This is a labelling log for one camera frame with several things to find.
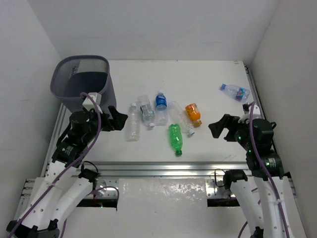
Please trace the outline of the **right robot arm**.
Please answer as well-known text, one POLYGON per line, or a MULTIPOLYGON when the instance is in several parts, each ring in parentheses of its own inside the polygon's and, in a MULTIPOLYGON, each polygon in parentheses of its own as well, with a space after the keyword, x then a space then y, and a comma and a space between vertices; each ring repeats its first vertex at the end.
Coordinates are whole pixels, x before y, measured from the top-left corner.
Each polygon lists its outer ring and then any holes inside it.
POLYGON ((237 142, 246 151, 246 161, 257 186, 259 198, 250 189, 243 170, 227 170, 223 186, 231 191, 246 218, 252 238, 292 238, 284 199, 284 169, 282 160, 272 150, 276 124, 265 119, 242 118, 224 114, 209 124, 213 138, 228 130, 224 140, 237 142))

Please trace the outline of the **clear bottle purple label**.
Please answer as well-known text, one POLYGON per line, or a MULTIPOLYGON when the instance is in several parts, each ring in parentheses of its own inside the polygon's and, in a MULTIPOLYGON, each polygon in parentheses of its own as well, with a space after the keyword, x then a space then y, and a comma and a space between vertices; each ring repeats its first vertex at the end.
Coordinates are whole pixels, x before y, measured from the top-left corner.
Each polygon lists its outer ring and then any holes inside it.
POLYGON ((241 103, 245 102, 251 93, 249 89, 228 84, 222 84, 220 86, 220 91, 222 91, 226 96, 241 103))

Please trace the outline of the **orange plastic bottle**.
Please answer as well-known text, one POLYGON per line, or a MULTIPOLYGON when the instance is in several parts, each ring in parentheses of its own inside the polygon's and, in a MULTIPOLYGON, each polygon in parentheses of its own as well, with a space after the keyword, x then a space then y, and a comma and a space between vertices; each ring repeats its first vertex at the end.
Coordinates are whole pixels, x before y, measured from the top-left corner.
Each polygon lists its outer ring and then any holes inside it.
POLYGON ((185 111, 191 120, 194 127, 199 127, 202 124, 201 114, 195 103, 189 104, 185 107, 185 111))

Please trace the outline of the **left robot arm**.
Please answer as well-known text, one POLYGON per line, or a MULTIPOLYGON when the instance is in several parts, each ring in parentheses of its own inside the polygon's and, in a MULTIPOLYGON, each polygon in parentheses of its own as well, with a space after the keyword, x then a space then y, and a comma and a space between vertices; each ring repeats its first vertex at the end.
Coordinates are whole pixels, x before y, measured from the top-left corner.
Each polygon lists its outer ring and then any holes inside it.
POLYGON ((69 117, 69 124, 56 144, 47 174, 29 207, 7 225, 10 237, 58 238, 63 225, 76 206, 97 184, 99 173, 82 169, 67 192, 64 187, 75 175, 82 160, 95 144, 101 131, 122 130, 128 118, 114 106, 109 114, 94 109, 76 111, 69 117))

